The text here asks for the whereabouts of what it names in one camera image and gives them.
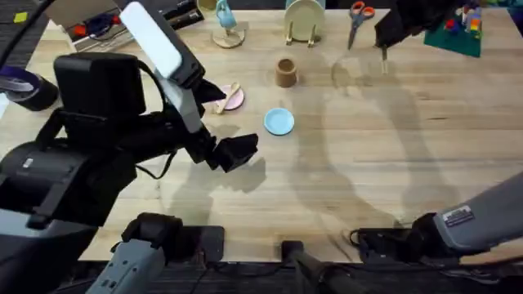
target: scissors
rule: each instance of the scissors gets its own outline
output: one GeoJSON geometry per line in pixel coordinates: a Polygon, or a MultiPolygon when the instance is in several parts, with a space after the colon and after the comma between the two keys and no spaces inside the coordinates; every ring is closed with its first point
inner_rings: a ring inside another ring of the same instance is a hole
{"type": "Polygon", "coordinates": [[[352,18],[352,28],[351,35],[349,36],[348,47],[348,49],[350,50],[352,47],[352,43],[354,42],[354,37],[356,36],[356,32],[358,31],[360,25],[363,24],[364,21],[374,17],[374,8],[365,6],[365,2],[363,1],[358,1],[352,4],[349,14],[352,18]]]}

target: sticker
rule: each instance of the sticker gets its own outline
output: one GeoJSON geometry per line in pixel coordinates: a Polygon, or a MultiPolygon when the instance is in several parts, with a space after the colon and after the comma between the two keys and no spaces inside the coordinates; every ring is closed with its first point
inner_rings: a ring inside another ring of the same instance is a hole
{"type": "Polygon", "coordinates": [[[453,211],[444,213],[442,218],[447,227],[451,228],[464,222],[474,220],[474,213],[472,213],[472,209],[468,205],[465,205],[454,209],[453,211]]]}
{"type": "Polygon", "coordinates": [[[27,12],[20,12],[15,14],[15,20],[13,22],[18,24],[27,20],[27,12]]]}

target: black tape roll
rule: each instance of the black tape roll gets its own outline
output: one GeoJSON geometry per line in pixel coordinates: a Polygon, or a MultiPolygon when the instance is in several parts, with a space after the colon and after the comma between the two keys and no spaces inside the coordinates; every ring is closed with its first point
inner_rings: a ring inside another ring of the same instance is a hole
{"type": "Polygon", "coordinates": [[[58,87],[37,74],[35,76],[38,78],[39,87],[31,92],[8,91],[7,99],[31,111],[41,111],[51,107],[58,99],[58,87]]]}

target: tape roll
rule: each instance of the tape roll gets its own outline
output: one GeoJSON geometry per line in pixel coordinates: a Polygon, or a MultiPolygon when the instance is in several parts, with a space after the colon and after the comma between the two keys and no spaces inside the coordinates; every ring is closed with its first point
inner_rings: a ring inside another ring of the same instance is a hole
{"type": "Polygon", "coordinates": [[[31,111],[47,109],[58,99],[58,87],[24,69],[4,66],[0,79],[0,91],[6,93],[7,99],[31,111]]]}

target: red object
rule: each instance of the red object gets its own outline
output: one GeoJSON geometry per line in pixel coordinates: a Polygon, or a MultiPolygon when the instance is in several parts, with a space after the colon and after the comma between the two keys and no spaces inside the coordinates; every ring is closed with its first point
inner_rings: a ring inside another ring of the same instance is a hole
{"type": "Polygon", "coordinates": [[[74,35],[79,36],[79,37],[86,36],[87,35],[87,28],[85,27],[85,25],[80,25],[79,24],[79,25],[74,27],[73,33],[74,33],[74,35]]]}
{"type": "Polygon", "coordinates": [[[445,24],[445,29],[452,29],[456,25],[456,22],[454,20],[447,20],[447,23],[445,24]]]}
{"type": "Polygon", "coordinates": [[[113,25],[120,25],[121,23],[122,23],[122,21],[120,20],[120,18],[117,15],[114,15],[113,16],[113,25]]]}

